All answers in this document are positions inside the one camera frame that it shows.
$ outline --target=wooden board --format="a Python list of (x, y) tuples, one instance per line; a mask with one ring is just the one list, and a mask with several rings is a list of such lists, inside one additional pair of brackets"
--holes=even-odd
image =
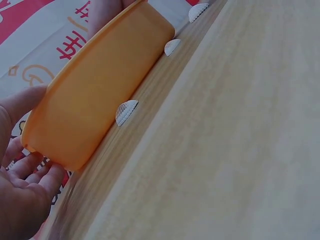
[(46, 221), (41, 239), (84, 238), (120, 172), (226, 2), (212, 1), (197, 21), (179, 28), (180, 45), (170, 57), (163, 54), (132, 97), (139, 104), (128, 123), (121, 128), (114, 124), (90, 162), (73, 174)]
[(317, 0), (227, 0), (177, 79), (137, 92), (47, 238), (320, 239), (319, 23)]

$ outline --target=red graphic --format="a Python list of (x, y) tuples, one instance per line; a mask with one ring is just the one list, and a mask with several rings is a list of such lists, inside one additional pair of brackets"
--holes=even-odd
[(65, 49), (62, 50), (60, 47), (57, 47), (56, 49), (62, 54), (60, 56), (60, 59), (71, 59), (77, 52), (75, 45), (78, 46), (78, 48), (82, 48), (82, 46), (87, 42), (83, 36), (81, 36), (76, 31), (72, 31), (72, 33), (76, 36), (75, 38), (71, 38), (70, 36), (66, 36), (65, 38), (68, 39), (70, 42), (63, 42), (62, 44), (65, 45)]
[(0, 44), (38, 10), (54, 0), (0, 0)]
[(88, 5), (90, 4), (90, 0), (80, 9), (75, 9), (75, 14), (80, 14), (80, 18), (88, 18), (88, 14), (89, 14), (89, 9), (88, 9)]
[(69, 180), (70, 176), (67, 171), (65, 171), (64, 178), (62, 180), (62, 187), (64, 188)]
[(199, 3), (199, 0), (186, 0), (190, 5), (194, 6)]

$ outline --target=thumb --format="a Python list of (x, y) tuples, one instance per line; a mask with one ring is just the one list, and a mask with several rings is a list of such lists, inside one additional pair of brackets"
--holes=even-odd
[(47, 86), (29, 87), (0, 99), (0, 165), (8, 147), (13, 127), (35, 108), (46, 93)]

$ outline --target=hand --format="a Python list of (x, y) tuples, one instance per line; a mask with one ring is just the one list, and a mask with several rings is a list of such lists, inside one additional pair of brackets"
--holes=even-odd
[(33, 173), (43, 160), (39, 153), (31, 153), (10, 170), (5, 169), (23, 150), (20, 137), (10, 141), (13, 127), (40, 102), (45, 92), (45, 87), (32, 87), (0, 100), (1, 239), (32, 238), (48, 217), (52, 199), (64, 178), (64, 169), (51, 163)]
[(92, 38), (111, 19), (135, 0), (91, 0), (88, 38)]

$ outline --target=white scallop shell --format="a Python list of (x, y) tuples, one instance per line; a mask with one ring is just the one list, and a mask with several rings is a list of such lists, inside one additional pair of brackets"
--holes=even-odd
[(171, 41), (168, 41), (164, 47), (164, 53), (167, 57), (170, 56), (170, 54), (172, 54), (174, 52), (174, 50), (176, 49), (176, 47), (179, 45), (180, 43), (180, 39), (173, 39)]
[(193, 23), (207, 8), (209, 3), (199, 3), (189, 10), (189, 22)]
[(131, 115), (131, 113), (134, 111), (138, 104), (137, 100), (129, 100), (124, 103), (122, 103), (115, 113), (115, 122), (120, 127), (122, 124), (125, 123), (125, 121), (128, 119), (128, 117)]

